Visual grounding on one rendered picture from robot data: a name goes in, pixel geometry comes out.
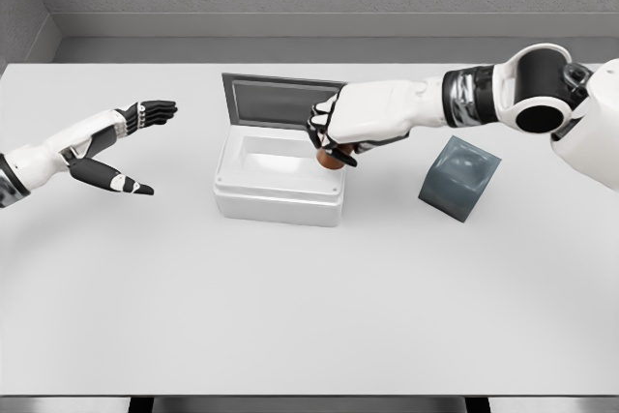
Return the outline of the white box with open lid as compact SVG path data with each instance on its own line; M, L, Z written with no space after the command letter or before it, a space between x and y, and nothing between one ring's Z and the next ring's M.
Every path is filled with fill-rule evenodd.
M340 81L224 73L230 122L214 179L231 219L333 227L339 224L343 169L320 165L306 123Z

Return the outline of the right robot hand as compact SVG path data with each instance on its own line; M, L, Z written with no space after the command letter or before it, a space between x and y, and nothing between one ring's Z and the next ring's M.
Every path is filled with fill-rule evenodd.
M408 80L347 84L312 106L306 123L309 138L317 150L341 145L345 154L336 152L334 157L355 167L355 154L409 136L426 88L420 81Z

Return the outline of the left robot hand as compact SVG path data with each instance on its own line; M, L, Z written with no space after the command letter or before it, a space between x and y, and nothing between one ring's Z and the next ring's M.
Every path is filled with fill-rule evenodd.
M143 101L98 113L55 134L44 142L70 175L84 184L110 191L152 195L141 184L95 157L119 139L139 130L163 125L177 112L174 101Z

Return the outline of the dark grey cube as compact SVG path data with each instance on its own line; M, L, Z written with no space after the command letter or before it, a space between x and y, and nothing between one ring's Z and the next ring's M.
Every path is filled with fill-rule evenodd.
M452 136L427 172L418 198L466 222L501 162L490 152Z

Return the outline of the small brown cylinder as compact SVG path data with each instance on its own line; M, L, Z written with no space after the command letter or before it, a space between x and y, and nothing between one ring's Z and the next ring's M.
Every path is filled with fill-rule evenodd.
M345 151L342 151L342 146L338 145L331 151L325 150L324 148L320 148L316 152L316 159L321 166L330 170L338 170L345 167L345 163L342 162L337 157L334 157L336 152L342 152L345 154Z

